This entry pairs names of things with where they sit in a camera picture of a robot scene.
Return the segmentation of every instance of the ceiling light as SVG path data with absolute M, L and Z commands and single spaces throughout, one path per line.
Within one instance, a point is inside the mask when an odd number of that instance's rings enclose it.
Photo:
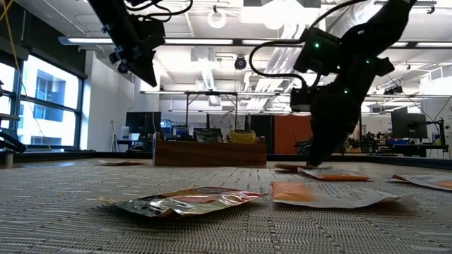
M 215 14 L 220 14 L 221 17 L 218 21 L 213 21 L 213 16 Z M 220 29 L 222 27 L 224 27 L 226 25 L 226 14 L 222 11 L 211 11 L 208 15 L 207 15 L 207 23 L 209 24 L 209 26 L 211 26 L 212 28 L 217 28 Z
M 140 93 L 146 95 L 185 95 L 183 91 L 141 91 Z
M 113 45 L 112 39 L 108 37 L 59 37 L 59 42 L 62 45 L 76 46 L 76 45 Z M 231 39 L 183 39 L 183 38 L 167 38 L 165 45 L 232 45 Z
M 68 42 L 74 44 L 113 44 L 110 38 L 68 38 Z
M 184 109 L 170 109 L 170 110 L 168 110 L 168 112 L 186 113 L 187 110 L 184 110 Z M 202 110 L 189 110 L 189 113 L 203 113 L 203 111 Z
M 279 95 L 277 92 L 238 92 L 238 95 L 249 95 L 249 96 L 275 96 Z
M 396 42 L 392 44 L 391 47 L 406 47 L 408 45 L 408 42 Z
M 269 42 L 270 40 L 242 40 L 243 45 L 259 45 L 265 42 Z
M 232 40 L 225 39 L 165 39 L 165 44 L 190 44 L 190 45 L 202 45 L 202 44 L 216 44 L 216 45 L 231 45 Z
M 416 47 L 452 47 L 452 42 L 419 42 Z

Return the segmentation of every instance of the computer screen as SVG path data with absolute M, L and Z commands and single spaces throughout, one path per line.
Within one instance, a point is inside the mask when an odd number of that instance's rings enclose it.
M 429 138 L 425 115 L 391 113 L 393 138 Z

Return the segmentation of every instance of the yellow cable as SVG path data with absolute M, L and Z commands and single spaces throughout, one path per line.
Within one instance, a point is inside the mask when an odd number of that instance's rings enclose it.
M 27 98 L 27 100 L 29 100 L 28 95 L 27 95 L 27 89 L 25 88 L 25 85 L 23 84 L 23 81 L 22 81 L 22 75 L 20 73 L 20 65 L 19 65 L 19 61 L 17 60 L 16 48 L 14 47 L 14 42 L 13 42 L 13 33 L 11 32 L 11 26 L 9 25 L 9 19 L 8 19 L 8 9 L 11 7 L 13 2 L 14 2 L 14 0 L 11 0 L 9 2 L 9 4 L 6 5 L 5 0 L 3 0 L 3 7 L 4 7 L 5 11 L 3 12 L 3 14 L 1 14 L 0 21 L 3 19 L 3 17 L 5 18 L 6 27 L 8 28 L 9 41 L 11 43 L 11 48 L 13 49 L 14 61 L 16 63 L 17 72 L 19 72 L 20 83 L 22 84 L 22 88 L 23 88 L 23 91 L 25 93 L 25 97 Z M 32 109 L 32 107 L 31 107 L 29 102 L 28 102 L 28 106 L 30 107 L 31 112 L 33 113 L 33 109 Z M 45 137 L 44 132 L 42 132 L 42 129 L 41 129 L 41 126 L 40 126 L 39 122 L 37 121 L 37 119 L 35 117 L 33 117 L 33 118 L 36 121 L 37 127 L 39 128 L 39 130 L 40 130 L 40 132 L 42 134 L 42 137 L 44 138 L 44 141 L 47 144 L 47 147 L 49 148 L 49 150 L 52 150 L 52 148 L 50 147 L 49 142 L 47 142 L 47 138 Z
M 9 8 L 13 5 L 14 0 L 11 0 L 8 4 L 8 6 L 5 7 L 5 0 L 3 0 L 3 7 L 4 7 L 4 11 L 0 16 L 0 22 L 3 20 L 3 18 L 6 16 L 6 14 L 8 13 Z

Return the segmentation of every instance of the wall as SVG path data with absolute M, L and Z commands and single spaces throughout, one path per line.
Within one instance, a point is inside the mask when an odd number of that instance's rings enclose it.
M 366 133 L 372 132 L 374 134 L 377 134 L 378 132 L 381 133 L 387 133 L 388 129 L 392 128 L 391 123 L 391 115 L 370 115 L 370 116 L 363 116 L 362 117 L 362 125 L 366 126 Z
M 139 94 L 140 81 L 133 84 L 123 78 L 99 61 L 94 52 L 87 52 L 85 73 L 88 79 L 83 91 L 81 149 L 110 151 L 112 121 L 119 136 L 128 111 L 158 111 L 155 97 Z

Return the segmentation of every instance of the snack bag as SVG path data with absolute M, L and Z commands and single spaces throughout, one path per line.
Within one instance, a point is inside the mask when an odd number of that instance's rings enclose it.
M 256 133 L 254 131 L 233 130 L 231 139 L 233 143 L 254 144 L 256 143 Z
M 342 169 L 301 169 L 305 174 L 325 181 L 368 181 L 368 176 Z
M 97 200 L 147 217 L 185 217 L 241 205 L 262 196 L 245 190 L 201 187 L 135 200 L 116 201 L 104 197 Z
M 334 183 L 272 183 L 273 202 L 316 208 L 358 208 L 398 199 L 411 208 L 417 202 L 411 195 L 397 196 L 379 190 Z
M 421 186 L 452 191 L 452 175 L 393 175 L 391 179 L 404 180 Z
M 331 169 L 331 167 L 314 168 L 314 167 L 308 167 L 308 166 L 302 166 L 302 165 L 279 164 L 279 163 L 275 164 L 275 168 L 286 169 L 286 170 L 290 170 L 290 171 L 294 171 L 294 172 L 297 172 L 298 168 L 300 168 L 300 169 Z

